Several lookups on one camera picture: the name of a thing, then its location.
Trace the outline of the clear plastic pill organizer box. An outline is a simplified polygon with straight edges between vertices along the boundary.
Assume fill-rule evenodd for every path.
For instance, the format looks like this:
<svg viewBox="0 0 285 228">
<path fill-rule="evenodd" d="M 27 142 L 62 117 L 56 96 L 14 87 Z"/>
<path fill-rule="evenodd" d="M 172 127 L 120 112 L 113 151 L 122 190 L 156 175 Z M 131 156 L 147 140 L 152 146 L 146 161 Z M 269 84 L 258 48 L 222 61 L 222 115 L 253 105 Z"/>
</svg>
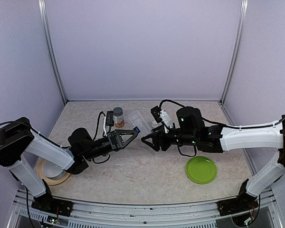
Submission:
<svg viewBox="0 0 285 228">
<path fill-rule="evenodd" d="M 147 136 L 152 132 L 151 127 L 145 121 L 140 111 L 134 111 L 128 115 L 128 119 L 142 137 Z"/>
</svg>

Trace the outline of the small white pill bottle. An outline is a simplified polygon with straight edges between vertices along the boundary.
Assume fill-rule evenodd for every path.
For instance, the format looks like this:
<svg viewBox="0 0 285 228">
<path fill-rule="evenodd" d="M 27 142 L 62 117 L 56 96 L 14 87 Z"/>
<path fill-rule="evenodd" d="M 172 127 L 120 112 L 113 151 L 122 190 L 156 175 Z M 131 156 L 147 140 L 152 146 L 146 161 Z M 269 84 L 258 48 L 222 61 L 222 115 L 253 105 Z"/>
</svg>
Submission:
<svg viewBox="0 0 285 228">
<path fill-rule="evenodd" d="M 155 129 L 159 126 L 159 124 L 156 121 L 152 121 L 152 128 Z"/>
</svg>

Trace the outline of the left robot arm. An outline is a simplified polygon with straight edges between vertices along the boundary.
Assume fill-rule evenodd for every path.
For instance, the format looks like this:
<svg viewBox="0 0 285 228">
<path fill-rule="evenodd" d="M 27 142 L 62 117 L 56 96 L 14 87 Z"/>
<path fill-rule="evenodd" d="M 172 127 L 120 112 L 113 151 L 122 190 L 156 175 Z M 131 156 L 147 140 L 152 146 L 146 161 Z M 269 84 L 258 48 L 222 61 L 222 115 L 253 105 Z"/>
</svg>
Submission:
<svg viewBox="0 0 285 228">
<path fill-rule="evenodd" d="M 78 128 L 68 138 L 70 146 L 63 147 L 35 130 L 28 118 L 0 123 L 0 165 L 20 181 L 46 211 L 57 207 L 46 182 L 24 158 L 28 152 L 51 162 L 67 173 L 77 175 L 88 168 L 97 157 L 109 156 L 126 148 L 138 136 L 138 131 L 113 130 L 94 140 L 85 128 Z"/>
</svg>

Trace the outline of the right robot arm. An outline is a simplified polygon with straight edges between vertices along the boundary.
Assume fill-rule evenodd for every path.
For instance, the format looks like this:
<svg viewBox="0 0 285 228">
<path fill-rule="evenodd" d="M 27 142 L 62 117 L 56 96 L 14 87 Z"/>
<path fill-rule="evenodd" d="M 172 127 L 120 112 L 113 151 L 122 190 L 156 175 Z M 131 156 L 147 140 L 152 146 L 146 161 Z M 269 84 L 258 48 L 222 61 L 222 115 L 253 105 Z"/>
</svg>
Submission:
<svg viewBox="0 0 285 228">
<path fill-rule="evenodd" d="M 193 146 L 209 153 L 222 153 L 235 149 L 276 148 L 273 158 L 252 178 L 242 183 L 233 206 L 243 211 L 265 188 L 285 174 L 285 115 L 281 120 L 266 124 L 230 126 L 212 123 L 202 117 L 200 109 L 191 106 L 176 112 L 179 127 L 171 124 L 170 117 L 158 106 L 151 109 L 160 127 L 142 137 L 141 141 L 155 151 L 166 151 L 171 145 Z"/>
</svg>

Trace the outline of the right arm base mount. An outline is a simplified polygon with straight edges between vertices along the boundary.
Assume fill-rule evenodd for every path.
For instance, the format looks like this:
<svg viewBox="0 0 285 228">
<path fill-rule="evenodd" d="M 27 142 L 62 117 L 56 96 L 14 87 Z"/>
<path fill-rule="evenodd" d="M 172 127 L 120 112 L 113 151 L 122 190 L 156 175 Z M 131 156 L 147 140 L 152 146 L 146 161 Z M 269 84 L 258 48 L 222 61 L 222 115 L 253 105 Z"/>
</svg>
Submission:
<svg viewBox="0 0 285 228">
<path fill-rule="evenodd" d="M 235 198 L 220 200 L 217 202 L 220 216 L 240 213 L 252 209 L 253 207 L 257 208 L 259 206 L 257 197 L 248 195 L 247 183 L 248 179 L 242 183 L 239 193 Z"/>
</svg>

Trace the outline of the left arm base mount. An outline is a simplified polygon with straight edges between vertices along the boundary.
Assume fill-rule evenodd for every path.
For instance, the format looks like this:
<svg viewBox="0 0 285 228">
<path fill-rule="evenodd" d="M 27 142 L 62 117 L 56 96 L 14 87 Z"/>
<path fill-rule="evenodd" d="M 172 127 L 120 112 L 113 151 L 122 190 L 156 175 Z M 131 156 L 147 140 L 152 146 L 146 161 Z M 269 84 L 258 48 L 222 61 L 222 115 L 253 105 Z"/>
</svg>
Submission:
<svg viewBox="0 0 285 228">
<path fill-rule="evenodd" d="M 54 198 L 47 183 L 44 180 L 42 181 L 46 187 L 46 191 L 43 195 L 33 198 L 33 202 L 31 204 L 32 208 L 56 215 L 70 217 L 73 202 Z"/>
</svg>

